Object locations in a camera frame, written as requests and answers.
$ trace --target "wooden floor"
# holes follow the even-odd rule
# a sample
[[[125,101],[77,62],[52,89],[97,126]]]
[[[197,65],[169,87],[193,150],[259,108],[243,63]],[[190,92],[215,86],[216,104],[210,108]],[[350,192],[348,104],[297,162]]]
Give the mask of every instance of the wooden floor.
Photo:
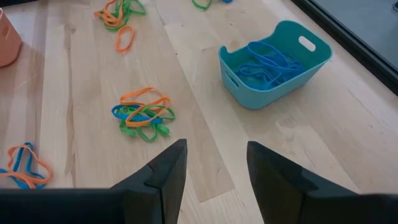
[[[248,140],[351,190],[398,193],[398,98],[288,0],[145,0],[132,49],[93,17],[106,0],[43,0],[6,7],[25,44],[0,68],[0,166],[32,141],[55,171],[48,187],[110,187],[180,138],[188,139],[178,223],[262,223],[246,165]],[[262,110],[223,87],[218,49],[234,50],[300,22],[334,56],[305,86]],[[171,97],[171,137],[147,143],[120,133],[111,108],[128,91]]]

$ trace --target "pile of rubber bands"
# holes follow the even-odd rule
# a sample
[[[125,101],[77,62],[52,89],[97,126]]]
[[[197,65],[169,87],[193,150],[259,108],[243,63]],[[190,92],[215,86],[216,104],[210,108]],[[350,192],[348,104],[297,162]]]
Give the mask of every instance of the pile of rubber bands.
[[[12,163],[14,162],[14,152],[18,148],[19,151],[17,154],[17,159],[14,163],[14,166],[11,167]],[[27,159],[25,172],[22,172],[20,171],[19,166],[21,164],[21,159],[25,149],[29,153],[29,156]],[[0,169],[0,177],[10,177],[21,189],[42,189],[48,182],[50,182],[52,178],[52,169],[48,164],[46,164],[44,161],[41,161],[36,156],[35,152],[33,151],[32,143],[26,142],[21,146],[12,147],[8,150],[8,155],[10,157],[10,161],[7,165],[8,170]],[[38,164],[47,169],[47,172],[49,173],[47,177],[44,177],[43,175],[32,171],[33,159],[35,159]]]
[[[223,0],[224,3],[230,3],[232,0]],[[206,0],[206,4],[198,3],[198,0],[192,0],[192,3],[195,7],[201,10],[207,10],[210,7],[211,0]]]
[[[148,92],[155,92],[159,98],[150,103],[142,103],[139,101],[128,101],[129,98],[135,98]],[[146,87],[138,91],[127,93],[120,97],[119,105],[112,108],[112,114],[115,118],[120,119],[119,128],[122,132],[134,137],[136,133],[145,141],[153,141],[159,133],[162,136],[168,136],[170,130],[164,124],[164,120],[173,121],[175,113],[170,108],[171,100],[164,96],[159,90],[153,87]],[[161,116],[163,113],[169,112],[170,116]],[[150,128],[154,135],[148,137],[143,128]]]
[[[247,49],[252,63],[244,63],[234,72],[253,89],[273,89],[306,71],[300,62],[269,44],[251,42]]]
[[[113,3],[115,3],[115,11],[109,12],[108,7]],[[132,3],[137,4],[139,9],[133,9]],[[132,40],[134,38],[134,29],[131,26],[126,25],[127,21],[130,18],[130,14],[146,14],[145,8],[139,2],[139,0],[110,0],[110,2],[106,3],[105,7],[102,10],[94,12],[94,16],[99,17],[104,21],[105,28],[107,28],[107,30],[118,32],[115,49],[119,53],[127,51],[130,48]],[[127,30],[130,31],[129,43],[126,47],[120,48],[121,35]]]

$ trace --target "blue rubber bands in basket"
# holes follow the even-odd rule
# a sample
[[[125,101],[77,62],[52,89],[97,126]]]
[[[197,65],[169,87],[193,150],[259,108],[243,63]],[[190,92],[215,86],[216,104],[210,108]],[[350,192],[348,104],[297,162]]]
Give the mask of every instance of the blue rubber bands in basket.
[[[315,50],[299,42],[304,37]],[[293,21],[282,21],[274,33],[229,53],[219,51],[224,86],[245,108],[259,109],[304,85],[331,58],[330,46]]]

